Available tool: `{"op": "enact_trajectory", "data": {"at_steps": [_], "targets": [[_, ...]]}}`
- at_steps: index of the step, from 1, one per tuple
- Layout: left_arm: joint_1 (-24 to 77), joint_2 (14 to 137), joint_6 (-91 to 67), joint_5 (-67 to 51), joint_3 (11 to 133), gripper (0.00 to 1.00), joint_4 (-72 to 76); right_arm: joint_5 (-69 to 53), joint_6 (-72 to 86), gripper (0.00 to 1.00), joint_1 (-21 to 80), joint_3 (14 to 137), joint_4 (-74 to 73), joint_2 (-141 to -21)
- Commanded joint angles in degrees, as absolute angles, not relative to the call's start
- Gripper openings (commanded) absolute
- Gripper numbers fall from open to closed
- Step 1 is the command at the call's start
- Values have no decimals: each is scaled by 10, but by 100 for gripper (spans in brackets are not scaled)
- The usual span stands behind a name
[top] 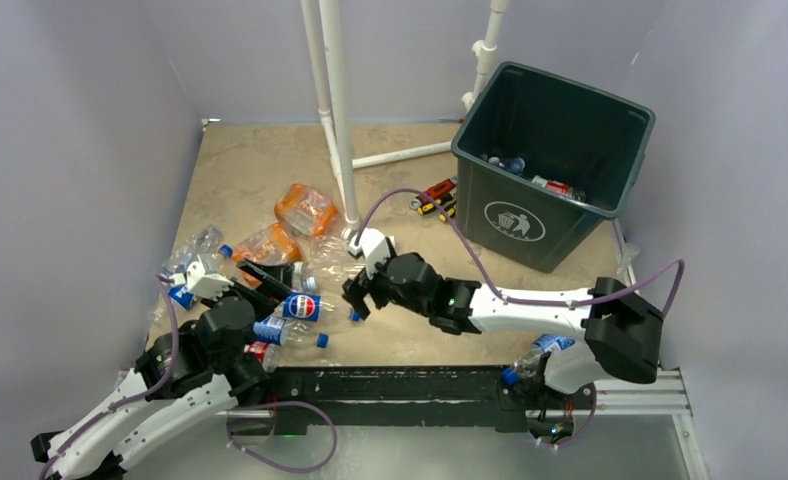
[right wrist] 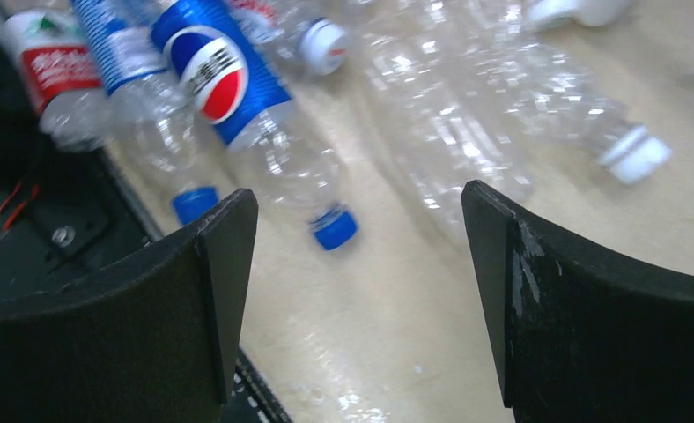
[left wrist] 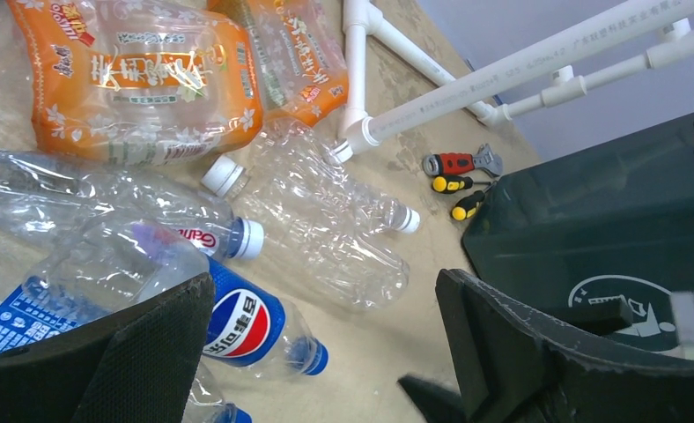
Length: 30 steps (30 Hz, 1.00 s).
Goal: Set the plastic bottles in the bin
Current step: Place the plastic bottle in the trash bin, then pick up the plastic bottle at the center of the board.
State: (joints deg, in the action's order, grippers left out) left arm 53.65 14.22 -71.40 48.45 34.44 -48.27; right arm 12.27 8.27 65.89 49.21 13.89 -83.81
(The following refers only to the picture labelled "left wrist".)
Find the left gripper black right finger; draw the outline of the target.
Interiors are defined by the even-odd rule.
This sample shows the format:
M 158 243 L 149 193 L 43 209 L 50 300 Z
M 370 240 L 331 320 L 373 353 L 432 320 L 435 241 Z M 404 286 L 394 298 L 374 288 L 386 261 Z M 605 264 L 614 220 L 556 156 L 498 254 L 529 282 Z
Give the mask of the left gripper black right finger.
M 462 270 L 435 292 L 469 422 L 694 422 L 694 361 L 581 330 Z

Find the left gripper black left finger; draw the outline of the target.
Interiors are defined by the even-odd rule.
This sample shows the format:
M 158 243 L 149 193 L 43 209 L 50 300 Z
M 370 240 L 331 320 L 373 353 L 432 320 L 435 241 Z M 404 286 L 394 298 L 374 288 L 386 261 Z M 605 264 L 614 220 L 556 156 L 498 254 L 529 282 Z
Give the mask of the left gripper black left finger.
M 0 422 L 180 422 L 214 300 L 202 273 L 0 354 Z

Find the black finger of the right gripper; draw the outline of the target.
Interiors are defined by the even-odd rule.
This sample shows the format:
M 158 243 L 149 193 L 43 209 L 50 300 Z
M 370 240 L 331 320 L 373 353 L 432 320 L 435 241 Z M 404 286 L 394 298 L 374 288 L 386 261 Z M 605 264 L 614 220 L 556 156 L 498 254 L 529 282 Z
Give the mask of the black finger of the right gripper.
M 428 423 L 463 423 L 461 397 L 435 382 L 405 375 L 398 384 Z

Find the small pepsi bottle blue cap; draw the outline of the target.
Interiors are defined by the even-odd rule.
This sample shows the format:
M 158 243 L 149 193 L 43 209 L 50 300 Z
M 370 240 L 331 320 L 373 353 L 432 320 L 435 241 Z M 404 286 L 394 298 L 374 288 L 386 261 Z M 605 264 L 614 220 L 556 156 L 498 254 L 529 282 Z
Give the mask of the small pepsi bottle blue cap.
M 97 219 L 43 245 L 0 231 L 0 356 L 53 336 L 158 311 L 146 352 L 315 376 L 327 347 L 295 307 L 147 219 Z

